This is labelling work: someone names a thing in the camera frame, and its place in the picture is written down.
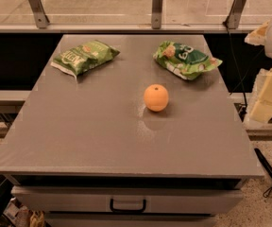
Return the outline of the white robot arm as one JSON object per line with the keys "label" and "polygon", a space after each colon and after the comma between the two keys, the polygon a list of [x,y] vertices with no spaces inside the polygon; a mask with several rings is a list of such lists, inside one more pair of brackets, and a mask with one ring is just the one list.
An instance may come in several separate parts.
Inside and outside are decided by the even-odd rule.
{"label": "white robot arm", "polygon": [[[272,18],[246,35],[245,42],[263,45],[266,57],[272,59]],[[272,118],[272,68],[261,69],[252,90],[246,110],[247,122],[267,123]]]}

